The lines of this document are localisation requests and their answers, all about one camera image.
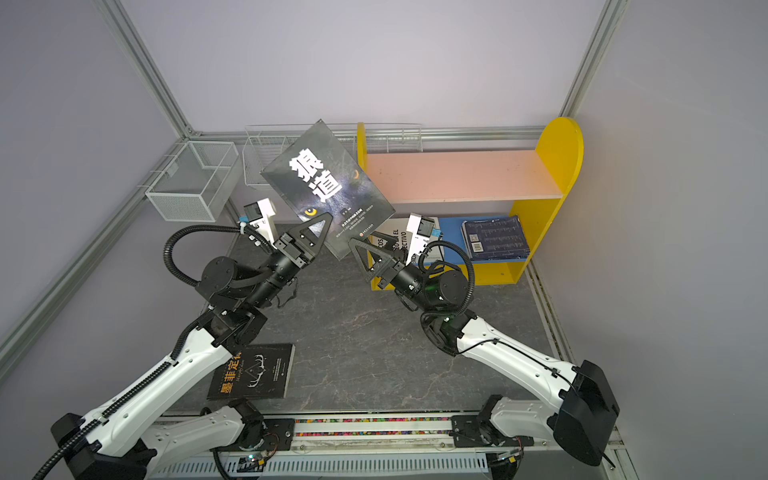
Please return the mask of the black book white characters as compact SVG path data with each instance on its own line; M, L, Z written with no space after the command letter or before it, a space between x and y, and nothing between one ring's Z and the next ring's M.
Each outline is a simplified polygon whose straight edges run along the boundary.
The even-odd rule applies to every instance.
M341 260L351 239L364 240L395 208L329 126L315 122L261 176L303 222L328 213L325 246Z

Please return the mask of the navy book with QR code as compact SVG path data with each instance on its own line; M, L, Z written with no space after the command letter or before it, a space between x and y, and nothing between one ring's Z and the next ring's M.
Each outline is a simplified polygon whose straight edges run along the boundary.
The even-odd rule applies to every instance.
M524 260L530 254L517 216L467 220L461 232L473 261Z

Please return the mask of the white Spanish text book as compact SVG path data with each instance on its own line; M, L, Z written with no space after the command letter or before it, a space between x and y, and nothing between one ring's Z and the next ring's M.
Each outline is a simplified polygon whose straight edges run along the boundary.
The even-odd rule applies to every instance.
M406 232L408 218L386 220L368 237L368 241L379 248L402 250L407 260L408 241L411 238L411 235Z

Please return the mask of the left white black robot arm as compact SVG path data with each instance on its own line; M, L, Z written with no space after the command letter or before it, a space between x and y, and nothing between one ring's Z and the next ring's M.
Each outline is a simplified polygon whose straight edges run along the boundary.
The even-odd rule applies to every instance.
M331 214L318 214L273 242L249 223L236 228L192 225L171 235L164 246L164 264L195 288L207 301L207 309L182 330L169 354L121 393L84 415L66 414L55 422L51 432L58 449L35 478L45 478L65 461L76 479L146 479L206 450L257 447L265 435L263 416L243 399L174 425L155 422L203 377L231 362L255 339L266 322L262 307L319 255L331 225ZM247 236L268 257L260 267L250 268L219 256L195 280L176 266L172 253L181 238L197 232Z

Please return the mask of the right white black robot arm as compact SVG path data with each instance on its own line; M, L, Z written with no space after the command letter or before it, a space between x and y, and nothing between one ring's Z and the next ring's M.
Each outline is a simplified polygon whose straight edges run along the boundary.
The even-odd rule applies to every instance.
M529 436L548 439L583 464L598 466L620 414L620 407L603 369L588 360L579 365L539 352L493 327L471 310L476 274L468 255L457 245L436 240L424 250L452 250L464 264L446 261L426 264L395 250L352 239L351 252L370 279L392 286L401 302L420 314L428 340L440 351L475 360L504 375L533 394L549 411L548 417L524 428L522 421L490 398L476 420L482 438L495 444L503 438Z

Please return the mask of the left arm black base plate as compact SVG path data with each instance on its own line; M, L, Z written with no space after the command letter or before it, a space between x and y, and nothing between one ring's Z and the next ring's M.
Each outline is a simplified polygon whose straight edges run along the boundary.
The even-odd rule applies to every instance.
M235 445L244 451L288 451L294 438L293 418L267 418L245 424Z

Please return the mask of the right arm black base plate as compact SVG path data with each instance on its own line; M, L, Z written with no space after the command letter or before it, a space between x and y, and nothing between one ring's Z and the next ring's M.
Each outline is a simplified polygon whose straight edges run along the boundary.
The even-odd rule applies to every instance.
M454 446L458 448L480 447L531 447L534 439L530 436L509 437L502 434L478 415L454 415L450 418Z

